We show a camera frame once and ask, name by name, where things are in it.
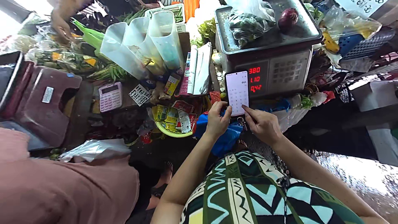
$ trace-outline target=green patterned fabric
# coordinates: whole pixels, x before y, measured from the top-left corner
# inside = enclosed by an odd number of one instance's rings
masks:
[[[257,153],[220,159],[189,197],[181,224],[363,224],[321,188],[288,178]]]

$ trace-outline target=hand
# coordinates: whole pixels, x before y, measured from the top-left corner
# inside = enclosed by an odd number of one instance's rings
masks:
[[[253,110],[245,105],[242,105],[242,108],[245,110],[246,122],[250,130],[262,142],[272,146],[283,137],[278,118],[275,115],[261,110]]]
[[[58,33],[60,43],[68,44],[69,41],[73,40],[68,23],[65,22],[57,10],[51,12],[51,26]]]
[[[216,140],[225,133],[228,128],[229,120],[231,119],[232,107],[228,106],[223,117],[220,112],[223,106],[228,103],[224,101],[215,102],[211,107],[208,115],[208,122],[205,134],[208,134]]]

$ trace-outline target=scale weighing platter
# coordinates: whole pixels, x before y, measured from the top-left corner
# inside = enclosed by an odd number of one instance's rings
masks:
[[[239,48],[238,41],[234,39],[229,29],[229,14],[232,10],[231,6],[221,6],[215,10],[215,22],[220,42],[220,51],[224,54],[231,55],[244,53],[249,51],[259,51],[271,48],[277,48],[285,45],[297,44],[305,42],[305,45],[313,45],[322,41],[322,32],[315,25],[315,21],[307,12],[300,0],[275,0],[269,1],[275,12],[276,25],[265,32],[262,37],[248,43],[243,49]],[[288,8],[295,8],[299,14],[298,22],[291,28],[287,35],[282,34],[278,28],[277,21],[282,12]]]

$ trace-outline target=phone screen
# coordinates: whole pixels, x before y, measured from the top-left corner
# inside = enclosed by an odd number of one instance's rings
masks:
[[[249,106],[248,72],[237,72],[225,75],[229,105],[232,115],[244,114],[242,105]]]

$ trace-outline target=white plastic container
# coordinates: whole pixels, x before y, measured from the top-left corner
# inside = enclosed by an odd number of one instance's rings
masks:
[[[149,23],[148,34],[168,69],[184,68],[181,44],[172,12],[153,14]]]
[[[160,76],[166,72],[164,62],[148,35],[149,17],[135,18],[126,29],[125,45],[152,74]]]
[[[163,11],[168,11],[168,12],[175,12],[177,13],[178,11],[182,12],[182,21],[176,23],[177,25],[179,24],[184,24],[185,23],[185,10],[184,10],[184,4],[183,3],[178,3],[170,6],[165,6],[165,7],[160,7],[160,8],[153,8],[145,11],[145,16],[152,18],[152,15],[157,13],[157,12],[163,12]]]
[[[127,27],[125,22],[110,25],[106,29],[100,51],[136,79],[147,79],[149,78],[148,69],[123,45]]]

